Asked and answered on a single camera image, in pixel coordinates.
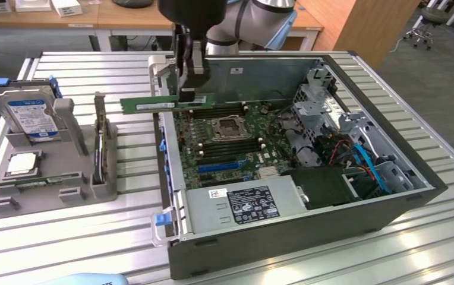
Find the stool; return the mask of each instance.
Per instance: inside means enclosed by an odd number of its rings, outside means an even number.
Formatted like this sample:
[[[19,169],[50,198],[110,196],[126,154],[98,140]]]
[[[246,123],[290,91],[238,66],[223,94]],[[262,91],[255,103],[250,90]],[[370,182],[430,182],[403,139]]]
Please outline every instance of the stool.
[[[426,49],[430,50],[434,43],[434,35],[427,30],[430,26],[437,27],[445,24],[449,20],[449,15],[445,11],[431,7],[422,8],[421,15],[423,16],[421,27],[411,29],[403,36],[403,39],[406,40],[409,37],[417,36],[418,39],[415,40],[414,47],[417,48],[419,41],[423,40]]]

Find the aluminum workbench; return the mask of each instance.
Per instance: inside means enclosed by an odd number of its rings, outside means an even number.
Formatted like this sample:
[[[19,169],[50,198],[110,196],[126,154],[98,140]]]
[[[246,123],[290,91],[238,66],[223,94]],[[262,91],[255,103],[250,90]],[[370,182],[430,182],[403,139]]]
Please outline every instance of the aluminum workbench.
[[[94,93],[119,127],[119,197],[104,204],[0,219],[0,284],[34,284],[72,273],[123,273],[131,284],[454,284],[454,150],[355,55],[331,52],[375,106],[449,185],[425,207],[379,232],[182,281],[167,249],[151,243],[160,193],[152,116],[123,115],[120,98],[150,95],[155,52],[47,52],[24,60],[19,79],[58,77],[82,125],[94,123]],[[345,88],[338,95],[347,98]],[[359,109],[346,99],[351,110]],[[7,140],[0,121],[0,162]]]

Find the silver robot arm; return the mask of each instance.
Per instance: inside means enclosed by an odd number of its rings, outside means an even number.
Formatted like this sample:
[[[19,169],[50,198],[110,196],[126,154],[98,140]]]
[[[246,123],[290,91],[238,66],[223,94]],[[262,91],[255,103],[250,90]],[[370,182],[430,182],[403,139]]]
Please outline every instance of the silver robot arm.
[[[223,22],[207,33],[207,54],[236,54],[239,40],[279,50],[297,18],[294,5],[295,0],[230,0]]]

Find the motherboard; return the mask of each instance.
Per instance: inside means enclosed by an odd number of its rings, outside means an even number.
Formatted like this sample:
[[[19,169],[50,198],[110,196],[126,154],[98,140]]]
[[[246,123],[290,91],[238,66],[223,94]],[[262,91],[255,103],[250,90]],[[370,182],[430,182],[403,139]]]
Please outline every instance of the motherboard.
[[[283,111],[259,102],[175,113],[188,189],[276,176],[295,167],[295,150],[279,128]]]

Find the power supply label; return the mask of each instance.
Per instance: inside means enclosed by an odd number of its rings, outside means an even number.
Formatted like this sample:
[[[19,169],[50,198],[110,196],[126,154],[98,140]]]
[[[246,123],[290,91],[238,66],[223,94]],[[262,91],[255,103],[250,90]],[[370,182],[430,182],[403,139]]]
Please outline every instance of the power supply label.
[[[267,186],[227,192],[234,221],[251,223],[280,216],[271,191]]]

